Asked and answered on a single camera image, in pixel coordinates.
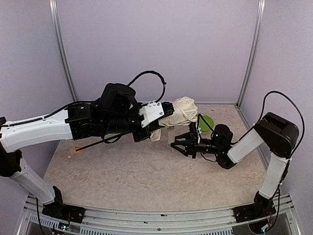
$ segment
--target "marble-patterned floor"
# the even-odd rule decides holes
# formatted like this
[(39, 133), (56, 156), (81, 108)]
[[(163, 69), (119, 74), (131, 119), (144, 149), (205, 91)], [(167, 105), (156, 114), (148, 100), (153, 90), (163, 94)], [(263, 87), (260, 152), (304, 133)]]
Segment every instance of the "marble-patterned floor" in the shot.
[[(199, 112), (227, 124), (233, 141), (246, 132), (232, 105), (198, 105)], [(175, 129), (176, 135), (188, 126)], [(98, 138), (62, 141), (44, 179), (63, 193), (65, 203), (132, 211), (187, 211), (253, 202), (265, 169), (257, 151), (230, 170), (217, 163), (185, 157), (167, 147), (167, 131), (158, 142), (134, 143), (132, 135), (71, 155), (74, 146)]]

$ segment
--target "black wire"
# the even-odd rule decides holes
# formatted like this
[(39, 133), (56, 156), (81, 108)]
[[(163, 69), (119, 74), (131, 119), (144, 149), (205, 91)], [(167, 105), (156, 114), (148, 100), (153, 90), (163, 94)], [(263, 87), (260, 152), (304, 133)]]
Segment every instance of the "black wire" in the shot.
[(39, 216), (38, 198), (36, 198), (36, 206), (37, 206), (37, 217), (38, 217), (39, 227), (40, 227), (42, 234), (45, 235), (43, 227), (41, 226), (41, 221), (40, 221), (40, 216)]
[(276, 221), (277, 221), (277, 219), (278, 219), (279, 208), (280, 208), (280, 188), (278, 187), (278, 206), (277, 206), (276, 217), (275, 217), (275, 220), (274, 220), (274, 222), (272, 223), (272, 225), (269, 227), (269, 229), (267, 229), (267, 230), (265, 231), (266, 233), (274, 227), (274, 225), (275, 225), (275, 223), (276, 223)]
[[(304, 132), (305, 132), (305, 123), (304, 123), (304, 119), (303, 119), (303, 116), (302, 116), (301, 111), (299, 110), (299, 108), (297, 107), (297, 105), (296, 105), (287, 95), (285, 95), (284, 93), (279, 92), (279, 91), (270, 91), (270, 92), (268, 92), (268, 93), (264, 96), (264, 98), (263, 98), (263, 104), (262, 104), (261, 114), (260, 114), (260, 116), (259, 116), (259, 119), (256, 121), (256, 123), (261, 120), (261, 118), (262, 118), (262, 116), (263, 116), (264, 108), (265, 108), (265, 100), (266, 100), (266, 98), (267, 98), (270, 94), (272, 94), (272, 93), (280, 94), (281, 96), (283, 96), (284, 98), (286, 98), (286, 99), (294, 106), (294, 108), (297, 110), (297, 112), (299, 113), (300, 118), (301, 118), (301, 122), (302, 122), (302, 135), (301, 135), (301, 138), (300, 138), (298, 144), (296, 145), (296, 147), (295, 147), (295, 148), (293, 149), (293, 151), (291, 152), (291, 155), (290, 155), (290, 156), (292, 156), (293, 153), (296, 151), (296, 149), (299, 147), (300, 143), (301, 143), (302, 140), (303, 140)], [(240, 140), (242, 140), (242, 138), (245, 137), (253, 128), (254, 128), (254, 127), (252, 126), (243, 136), (241, 136), (241, 137), (239, 138), (239, 140), (238, 140), (237, 142), (239, 142)]]
[(209, 161), (209, 162), (212, 162), (212, 163), (215, 163), (215, 162), (216, 162), (216, 160), (215, 160), (215, 161), (212, 161), (212, 160), (210, 160), (210, 159), (205, 158), (205, 156), (204, 156), (202, 153), (200, 153), (200, 155), (201, 155), (204, 159), (206, 159), (207, 161)]
[(161, 79), (161, 82), (163, 84), (163, 91), (162, 91), (162, 94), (161, 96), (159, 97), (159, 99), (156, 100), (156, 103), (158, 103), (164, 96), (165, 94), (165, 85), (166, 85), (166, 82), (164, 80), (164, 77), (162, 77), (161, 74), (159, 74), (158, 72), (156, 71), (153, 71), (153, 70), (147, 70), (147, 71), (144, 71), (144, 72), (141, 72), (140, 74), (138, 74), (132, 81), (130, 81), (130, 83), (127, 84), (127, 86), (129, 87), (130, 85), (132, 85), (139, 77), (141, 77), (142, 75), (145, 75), (145, 74), (148, 74), (148, 73), (151, 73), (151, 74), (154, 74), (156, 76), (158, 76), (160, 79)]
[(253, 232), (254, 234), (265, 234), (265, 233), (267, 233), (269, 230), (271, 230), (273, 227), (274, 227), (274, 225), (275, 225), (275, 223), (276, 223), (276, 221), (277, 221), (277, 219), (278, 219), (278, 214), (279, 214), (279, 209), (280, 209), (280, 188), (278, 187), (277, 188), (277, 190), (276, 190), (276, 192), (278, 191), (278, 205), (277, 205), (277, 212), (276, 212), (276, 217), (275, 217), (275, 220), (274, 220), (274, 222), (271, 224), (271, 225), (269, 225), (269, 227), (268, 227), (268, 229), (267, 230), (265, 230), (264, 232), (263, 231), (261, 231), (260, 233), (255, 233), (255, 232), (253, 232), (253, 231), (251, 231), (251, 232)]
[(48, 114), (46, 116), (44, 116), (43, 118), (42, 117), (39, 117), (39, 118), (36, 118), (36, 119), (31, 119), (31, 120), (27, 120), (27, 121), (21, 121), (21, 122), (16, 122), (16, 123), (12, 123), (10, 125), (0, 125), (0, 127), (10, 127), (10, 126), (18, 126), (18, 125), (23, 125), (23, 124), (27, 124), (27, 123), (31, 123), (31, 122), (35, 122), (35, 121), (40, 121), (40, 120), (44, 120), (46, 118), (49, 118), (53, 115), (55, 115), (56, 113), (62, 111), (63, 109), (67, 108), (69, 105), (72, 105), (72, 104), (77, 104), (77, 103), (91, 103), (92, 101), (75, 101), (75, 102), (72, 102), (70, 104), (67, 104), (67, 105), (64, 105), (62, 108), (54, 111), (53, 113), (51, 114)]
[(210, 130), (211, 130), (212, 132), (214, 132), (213, 128), (209, 125), (209, 123), (206, 122), (206, 120), (202, 117), (202, 115), (201, 115), (201, 114), (198, 114), (198, 116), (201, 117), (201, 119), (202, 119), (202, 120), (204, 121), (204, 123), (208, 126), (208, 128), (210, 128)]
[(83, 150), (83, 149), (86, 149), (86, 148), (90, 148), (90, 147), (95, 146), (95, 145), (100, 144), (100, 143), (115, 143), (115, 142), (117, 142), (118, 140), (120, 140), (122, 136), (127, 135), (127, 134), (128, 134), (128, 133), (118, 134), (118, 135), (111, 136), (111, 137), (108, 137), (108, 138), (106, 138), (106, 139), (103, 139), (103, 140), (100, 140), (100, 141), (97, 141), (97, 142), (88, 144), (88, 145), (86, 145), (86, 146), (84, 146), (84, 147), (81, 147), (81, 148), (76, 149), (76, 152), (77, 152), (77, 151), (80, 151), (80, 150)]

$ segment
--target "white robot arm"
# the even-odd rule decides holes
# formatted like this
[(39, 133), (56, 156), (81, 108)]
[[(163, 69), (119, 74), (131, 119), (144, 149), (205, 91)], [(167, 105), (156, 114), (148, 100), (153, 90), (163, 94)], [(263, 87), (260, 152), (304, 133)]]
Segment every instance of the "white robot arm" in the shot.
[(263, 184), (255, 195), (254, 204), (236, 207), (234, 214), (237, 222), (274, 214), (276, 211), (272, 199), (286, 176), (291, 153), (299, 136), (297, 126), (273, 113), (267, 113), (238, 143), (233, 144), (233, 134), (226, 125), (217, 125), (209, 140), (201, 138), (198, 123), (191, 123), (190, 132), (175, 137), (171, 146), (185, 156), (192, 155), (192, 158), (196, 157), (197, 152), (215, 154), (217, 163), (225, 169), (232, 168), (264, 143), (270, 148), (270, 163)]
[(9, 177), (33, 194), (44, 205), (43, 213), (81, 223), (84, 208), (66, 205), (61, 192), (40, 178), (22, 158), (21, 148), (48, 141), (79, 140), (91, 136), (108, 142), (132, 133), (134, 141), (147, 139), (161, 128), (160, 118), (174, 112), (172, 103), (138, 103), (135, 91), (123, 84), (109, 83), (93, 102), (74, 102), (49, 115), (20, 121), (0, 118), (0, 176)]

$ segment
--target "green bowl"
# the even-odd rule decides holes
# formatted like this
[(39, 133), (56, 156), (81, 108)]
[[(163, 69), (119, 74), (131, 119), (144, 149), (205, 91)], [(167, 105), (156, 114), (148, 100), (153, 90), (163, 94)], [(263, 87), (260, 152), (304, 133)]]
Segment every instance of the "green bowl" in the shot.
[[(204, 118), (204, 120), (214, 129), (214, 121), (212, 118), (210, 118), (208, 115), (201, 114), (201, 116)], [(199, 121), (199, 127), (201, 128), (202, 132), (208, 132), (211, 131), (210, 128), (205, 124), (205, 122), (200, 118)]]

